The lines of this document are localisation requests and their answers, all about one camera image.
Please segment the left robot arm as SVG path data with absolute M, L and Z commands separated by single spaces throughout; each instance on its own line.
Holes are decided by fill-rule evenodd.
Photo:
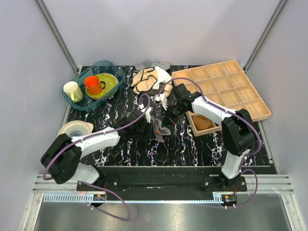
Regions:
M 130 135 L 137 128 L 146 126 L 151 121 L 151 110 L 134 110 L 127 117 L 112 127 L 90 135 L 69 137 L 60 134 L 41 158 L 45 167 L 43 178 L 64 184 L 69 180 L 86 182 L 97 191 L 103 187 L 104 179 L 96 167 L 86 165 L 80 160 L 100 149 L 116 146 L 120 139 Z

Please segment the grey striped boxer underwear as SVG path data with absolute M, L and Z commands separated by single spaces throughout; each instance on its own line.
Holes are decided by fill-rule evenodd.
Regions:
M 151 133 L 151 138 L 152 140 L 155 140 L 157 142 L 164 142 L 164 137 L 165 136 L 170 136 L 171 131 L 162 126 L 162 121 L 159 119 L 154 119 L 151 121 L 152 125 L 152 133 Z

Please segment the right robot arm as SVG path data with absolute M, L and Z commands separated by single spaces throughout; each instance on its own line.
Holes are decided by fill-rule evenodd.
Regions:
M 173 122 L 177 122 L 181 114 L 190 111 L 221 127 L 227 155 L 221 169 L 223 176 L 218 179 L 218 184 L 222 190 L 231 190 L 236 184 L 235 178 L 240 174 L 244 155 L 249 153 L 257 141 L 258 132 L 249 112 L 223 107 L 199 92 L 190 93 L 184 84 L 177 85 L 173 94 L 177 101 L 166 110 L 166 116 Z

